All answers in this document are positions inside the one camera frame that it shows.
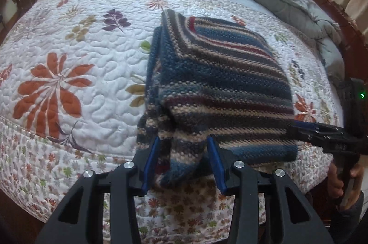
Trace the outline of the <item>person's right hand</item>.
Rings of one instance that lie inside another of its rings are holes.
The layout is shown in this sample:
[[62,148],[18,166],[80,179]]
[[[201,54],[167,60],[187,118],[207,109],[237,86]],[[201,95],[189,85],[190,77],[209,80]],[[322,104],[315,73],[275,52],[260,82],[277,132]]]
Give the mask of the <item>person's right hand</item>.
[[346,195],[343,191],[344,183],[338,177],[336,165],[334,163],[330,164],[328,171],[328,194],[334,199],[342,196],[347,199],[346,204],[339,207],[340,210],[347,210],[358,201],[364,179],[363,166],[356,164],[350,171],[350,177],[354,179],[354,184],[351,191]]

